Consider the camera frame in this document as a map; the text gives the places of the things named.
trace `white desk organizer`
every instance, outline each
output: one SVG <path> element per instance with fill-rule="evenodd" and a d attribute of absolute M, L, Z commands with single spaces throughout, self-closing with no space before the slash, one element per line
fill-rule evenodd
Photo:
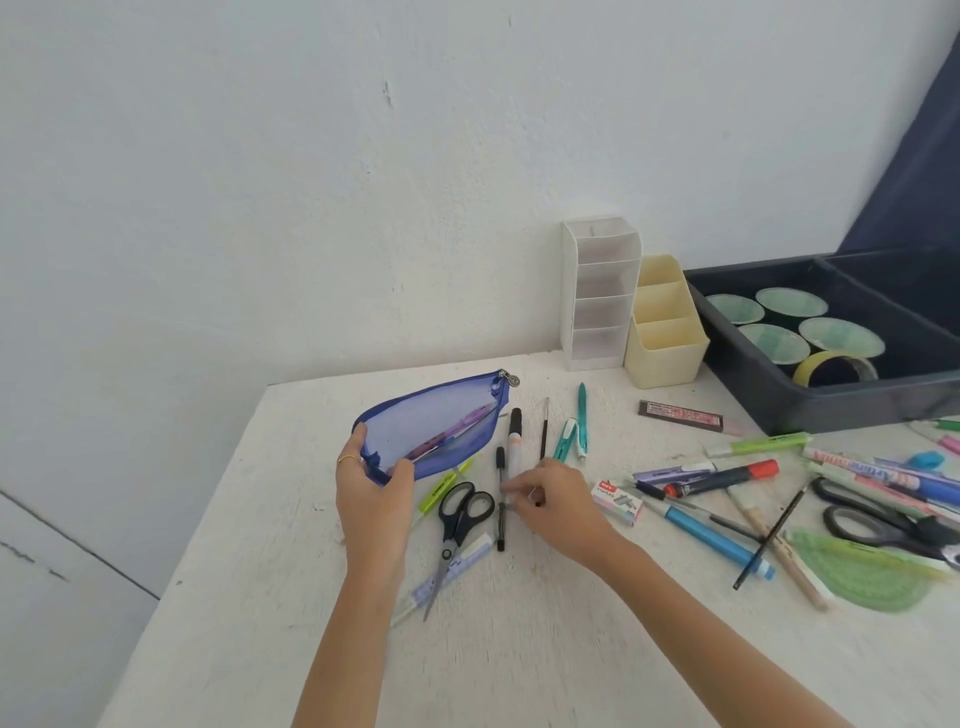
<path fill-rule="evenodd" d="M 561 229 L 560 341 L 566 367 L 619 367 L 640 273 L 640 236 L 622 217 L 570 220 Z"/>
<path fill-rule="evenodd" d="M 643 258 L 623 366 L 640 389 L 693 381 L 710 340 L 673 255 Z"/>

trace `white drawer organizer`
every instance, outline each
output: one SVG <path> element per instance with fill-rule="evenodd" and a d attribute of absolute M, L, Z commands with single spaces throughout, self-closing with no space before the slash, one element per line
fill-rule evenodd
<path fill-rule="evenodd" d="M 564 278 L 560 341 L 568 369 L 623 364 L 642 253 L 622 217 L 561 224 Z"/>

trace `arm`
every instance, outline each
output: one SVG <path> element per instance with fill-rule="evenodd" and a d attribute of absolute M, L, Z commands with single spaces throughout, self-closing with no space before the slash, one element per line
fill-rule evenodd
<path fill-rule="evenodd" d="M 390 615 L 410 533 L 414 467 L 401 460 L 390 483 L 377 486 L 360 460 L 366 434 L 366 427 L 358 425 L 337 462 L 347 578 L 307 674 L 292 728 L 372 728 L 376 723 Z"/>
<path fill-rule="evenodd" d="M 618 534 L 579 471 L 546 459 L 502 487 L 532 530 L 626 602 L 720 725 L 850 726 Z M 535 488 L 542 488 L 542 507 L 528 498 Z"/>

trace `purple pen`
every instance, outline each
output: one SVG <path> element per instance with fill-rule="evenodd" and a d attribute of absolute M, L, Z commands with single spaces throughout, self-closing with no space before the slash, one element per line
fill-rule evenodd
<path fill-rule="evenodd" d="M 676 465 L 673 468 L 661 468 L 658 471 L 634 473 L 634 480 L 642 480 L 650 485 L 687 483 L 690 480 L 697 480 L 716 472 L 717 467 L 713 463 L 703 462 L 693 463 L 692 465 Z"/>
<path fill-rule="evenodd" d="M 435 437 L 431 437 L 422 445 L 417 445 L 415 448 L 410 450 L 404 457 L 407 460 L 417 460 L 420 457 L 423 457 L 427 452 L 432 449 L 439 448 L 442 445 L 445 445 L 448 441 L 452 440 L 457 435 L 462 432 L 470 429 L 478 422 L 483 420 L 487 415 L 489 415 L 496 408 L 496 403 L 491 402 L 490 404 L 484 404 L 482 407 L 477 407 L 468 415 L 465 416 L 463 420 L 458 422 L 456 425 L 450 429 L 446 429 Z"/>

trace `blue mesh pencil case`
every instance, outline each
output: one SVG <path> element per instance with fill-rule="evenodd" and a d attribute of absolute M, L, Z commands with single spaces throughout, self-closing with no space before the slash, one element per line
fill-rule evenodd
<path fill-rule="evenodd" d="M 460 465 L 493 437 L 510 388 L 519 383 L 519 378 L 500 369 L 371 407 L 353 423 L 367 426 L 360 455 L 370 477 L 386 485 L 403 458 L 413 461 L 416 480 Z"/>

